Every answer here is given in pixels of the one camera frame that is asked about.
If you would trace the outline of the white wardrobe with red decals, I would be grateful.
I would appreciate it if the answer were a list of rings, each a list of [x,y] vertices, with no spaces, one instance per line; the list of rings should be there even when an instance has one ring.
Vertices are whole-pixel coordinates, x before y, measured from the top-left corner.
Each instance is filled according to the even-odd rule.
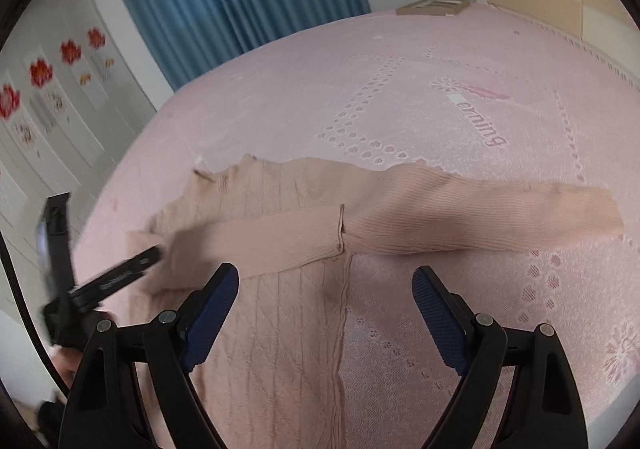
[[[35,0],[1,51],[1,230],[29,310],[47,300],[36,227],[70,194],[77,241],[104,184],[155,114],[94,0]]]

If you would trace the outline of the beige knit sweater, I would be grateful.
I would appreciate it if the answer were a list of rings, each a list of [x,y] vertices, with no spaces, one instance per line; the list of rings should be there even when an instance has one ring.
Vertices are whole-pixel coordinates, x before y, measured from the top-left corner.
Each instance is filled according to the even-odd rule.
[[[217,174],[192,172],[177,200],[129,233],[130,254],[158,245],[164,255],[131,287],[128,316],[177,308],[232,264],[238,297],[194,373],[216,430],[231,448],[341,448],[352,256],[526,252],[623,229],[599,188],[246,156]]]

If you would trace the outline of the pink patterned bedspread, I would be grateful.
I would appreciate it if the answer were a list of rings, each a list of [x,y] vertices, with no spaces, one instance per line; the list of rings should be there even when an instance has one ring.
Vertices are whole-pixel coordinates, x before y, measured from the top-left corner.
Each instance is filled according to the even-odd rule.
[[[526,252],[352,256],[341,448],[416,448],[458,378],[411,292],[431,266],[502,325],[558,332],[593,448],[639,400],[639,95],[565,36],[494,8],[391,12],[326,24],[183,87],[107,181],[75,252],[88,277],[130,257],[127,237],[192,172],[243,157],[385,170],[420,164],[474,180],[548,181],[612,194],[621,235]]]

